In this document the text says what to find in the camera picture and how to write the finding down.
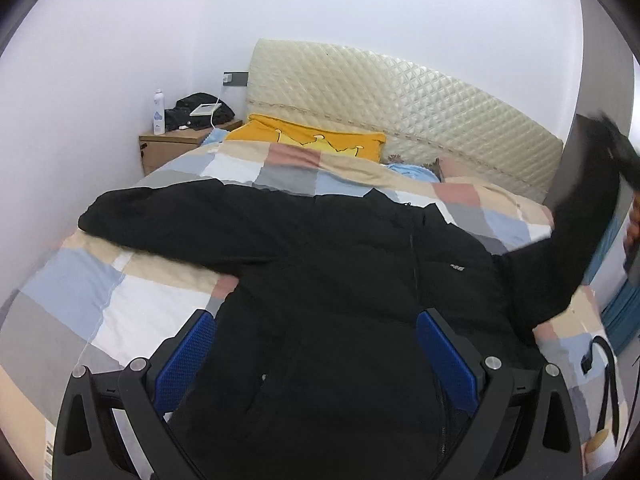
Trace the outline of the person right hand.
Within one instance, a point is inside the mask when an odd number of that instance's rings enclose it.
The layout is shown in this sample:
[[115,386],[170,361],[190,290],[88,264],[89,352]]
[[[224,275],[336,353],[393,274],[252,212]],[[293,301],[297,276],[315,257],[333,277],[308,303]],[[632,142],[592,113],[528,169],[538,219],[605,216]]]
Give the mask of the person right hand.
[[626,254],[631,252],[631,249],[638,243],[640,237],[640,193],[634,193],[634,201],[631,204],[631,208],[628,216],[628,226],[626,231],[626,237],[624,241],[624,248]]

